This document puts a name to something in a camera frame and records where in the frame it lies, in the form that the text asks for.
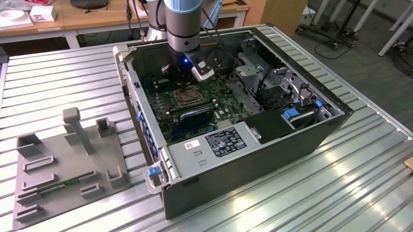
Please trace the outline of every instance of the wheel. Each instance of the wheel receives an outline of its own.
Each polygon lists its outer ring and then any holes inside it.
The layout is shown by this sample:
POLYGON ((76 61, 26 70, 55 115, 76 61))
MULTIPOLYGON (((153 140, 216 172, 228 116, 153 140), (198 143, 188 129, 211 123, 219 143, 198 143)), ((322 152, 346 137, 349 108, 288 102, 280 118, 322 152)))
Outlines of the wheel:
POLYGON ((303 29, 299 27, 296 30, 295 30, 296 34, 300 35, 302 32, 303 32, 303 29))

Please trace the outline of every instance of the gray carpet floor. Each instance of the gray carpet floor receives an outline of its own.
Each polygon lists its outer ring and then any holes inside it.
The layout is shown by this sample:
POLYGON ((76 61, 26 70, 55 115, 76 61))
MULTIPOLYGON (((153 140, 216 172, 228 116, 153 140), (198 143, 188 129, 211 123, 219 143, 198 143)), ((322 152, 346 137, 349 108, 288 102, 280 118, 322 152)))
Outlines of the gray carpet floor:
MULTIPOLYGON (((322 0, 310 0, 308 5, 318 9, 322 0)), ((335 0, 330 0, 325 16, 329 15, 335 0)), ((342 24, 351 3, 346 2, 337 18, 338 25, 342 24)), ((354 28, 365 10, 358 7, 351 18, 349 28, 354 28)), ((401 73, 394 67, 394 52, 389 50, 383 57, 379 52, 383 44, 393 35, 389 31, 393 22, 385 20, 375 14, 370 17, 357 33, 359 41, 353 49, 341 58, 330 60, 318 56, 314 47, 327 39, 314 33, 304 31, 302 35, 294 36, 294 41, 326 64, 326 66, 357 88, 357 90, 413 131, 413 79, 401 73)), ((405 41, 413 33, 406 31, 399 40, 405 41)), ((342 46, 333 50, 327 46, 317 49, 325 57, 337 57, 349 48, 342 46)), ((413 56, 406 60, 413 64, 413 56)))

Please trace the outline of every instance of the table leg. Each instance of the table leg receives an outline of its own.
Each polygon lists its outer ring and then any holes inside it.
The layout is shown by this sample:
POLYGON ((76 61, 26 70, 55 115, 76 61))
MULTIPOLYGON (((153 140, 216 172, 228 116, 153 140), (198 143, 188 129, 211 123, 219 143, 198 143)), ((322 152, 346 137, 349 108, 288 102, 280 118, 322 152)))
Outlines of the table leg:
POLYGON ((246 11, 239 11, 234 21, 234 27, 242 27, 244 25, 244 15, 246 11))
POLYGON ((334 12, 333 12, 333 15, 331 15, 331 17, 330 17, 330 22, 334 22, 334 21, 335 21, 337 16, 338 16, 338 13, 339 13, 339 11, 341 11, 342 6, 343 6, 345 3, 346 3, 346 0, 339 0, 339 3, 338 3, 338 5, 337 5, 337 8, 335 8, 335 10, 334 10, 334 12))
POLYGON ((401 24, 401 21, 405 20, 406 16, 410 14, 413 8, 413 2, 410 3, 409 7, 406 8, 406 10, 403 11, 403 13, 401 14, 401 16, 398 17, 395 23, 393 24, 390 31, 394 31, 395 28, 398 27, 398 25, 401 24))
POLYGON ((390 49, 390 47, 393 46, 393 44, 395 43, 399 35, 402 34, 402 32, 406 30, 407 26, 410 25, 410 23, 413 22, 413 13, 410 14, 410 16, 407 17, 406 21, 402 23, 399 29, 397 30, 397 32, 394 33, 394 35, 391 36, 390 40, 387 41, 386 45, 382 47, 378 55, 383 56, 387 52, 387 50, 390 49))
POLYGON ((371 1, 370 5, 369 5, 369 8, 367 8, 366 12, 363 13, 363 15, 362 15, 362 17, 361 17, 361 19, 359 19, 359 21, 358 21, 355 27, 354 27, 354 30, 353 30, 353 31, 354 31, 355 33, 359 31, 359 29, 361 29, 363 23, 366 22, 367 17, 369 17, 369 15, 370 15, 370 13, 371 13, 374 7, 375 7, 377 2, 378 2, 378 0, 373 0, 373 1, 371 1))
POLYGON ((71 49, 80 48, 77 37, 76 37, 77 32, 75 30, 67 30, 63 32, 63 35, 65 37, 65 41, 67 41, 67 44, 69 45, 69 48, 71 49))
POLYGON ((314 25, 317 25, 317 23, 318 23, 318 20, 322 16, 322 12, 325 10, 325 7, 327 6, 329 1, 330 0, 322 0, 321 6, 319 6, 318 11, 317 11, 315 16, 314 16, 314 25))

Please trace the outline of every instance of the gray base plate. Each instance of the gray base plate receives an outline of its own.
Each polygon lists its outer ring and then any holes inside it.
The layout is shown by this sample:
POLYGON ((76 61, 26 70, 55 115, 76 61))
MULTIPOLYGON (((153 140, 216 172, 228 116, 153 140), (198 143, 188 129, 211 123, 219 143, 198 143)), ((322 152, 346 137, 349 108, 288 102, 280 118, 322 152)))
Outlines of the gray base plate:
POLYGON ((96 150, 91 155, 87 155, 80 141, 69 146, 64 138, 67 134, 41 140, 43 143, 36 145, 41 154, 26 158, 18 154, 13 210, 14 230, 30 226, 129 187, 128 172, 116 133, 100 138, 95 126, 84 128, 84 131, 96 150), (49 192, 43 191, 49 186, 55 186, 55 189, 49 192), (30 191, 40 191, 41 194, 20 197, 21 194, 30 191))

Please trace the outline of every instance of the white box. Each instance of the white box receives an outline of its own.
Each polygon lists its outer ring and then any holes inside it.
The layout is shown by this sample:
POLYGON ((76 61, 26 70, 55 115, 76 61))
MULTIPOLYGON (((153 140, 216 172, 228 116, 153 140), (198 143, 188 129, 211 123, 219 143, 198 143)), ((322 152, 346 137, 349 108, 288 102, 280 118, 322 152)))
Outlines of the white box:
POLYGON ((314 17, 315 17, 315 11, 311 10, 308 7, 304 7, 300 20, 299 20, 299 24, 304 24, 308 26, 311 24, 311 18, 314 17))
POLYGON ((53 6, 33 6, 30 10, 30 18, 34 22, 55 21, 56 11, 53 6))
POLYGON ((9 29, 16 29, 16 28, 29 27, 32 25, 33 25, 32 20, 26 12, 24 12, 24 16, 18 19, 0 20, 0 30, 9 30, 9 29))

